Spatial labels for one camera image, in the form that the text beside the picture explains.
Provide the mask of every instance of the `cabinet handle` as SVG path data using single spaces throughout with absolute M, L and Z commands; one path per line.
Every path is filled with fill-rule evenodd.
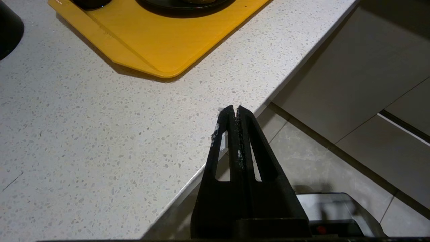
M 425 133 L 421 132 L 419 129 L 401 120 L 400 118 L 388 112 L 387 110 L 383 109 L 377 115 L 385 119 L 392 125 L 398 127 L 399 129 L 407 132 L 409 135 L 413 136 L 414 138 L 418 139 L 424 144 L 430 146 L 430 136 L 426 135 Z

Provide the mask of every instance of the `red light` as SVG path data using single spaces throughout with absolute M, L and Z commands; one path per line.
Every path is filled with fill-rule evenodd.
M 318 226 L 316 228 L 316 230 L 318 231 L 319 234 L 326 234 L 327 233 L 326 227 L 324 227 L 322 225 Z

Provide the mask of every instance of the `black plate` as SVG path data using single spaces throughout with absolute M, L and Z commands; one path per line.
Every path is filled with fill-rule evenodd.
M 84 10 L 94 10 L 105 6 L 111 0 L 72 0 L 72 2 Z
M 151 5 L 152 7 L 164 9 L 164 10 L 173 10 L 173 11 L 196 11 L 196 10 L 209 10 L 216 9 L 218 7 L 222 8 L 228 3 L 233 2 L 234 0 L 216 0 L 213 3 L 208 4 L 195 4 L 195 3 L 186 3 L 181 0 L 137 0 L 139 3 Z

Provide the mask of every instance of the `white speckled countertop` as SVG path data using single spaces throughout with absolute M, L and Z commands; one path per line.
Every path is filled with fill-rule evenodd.
M 25 33 L 0 62 L 0 241 L 21 242 L 141 237 L 205 163 L 218 108 L 256 111 L 354 4 L 274 0 L 165 83 L 107 61 L 45 0 L 3 1 Z

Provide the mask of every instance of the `drawer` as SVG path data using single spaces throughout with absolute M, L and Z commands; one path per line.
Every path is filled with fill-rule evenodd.
M 389 105 L 385 110 L 430 136 L 430 78 Z
M 337 146 L 430 208 L 430 146 L 378 114 Z

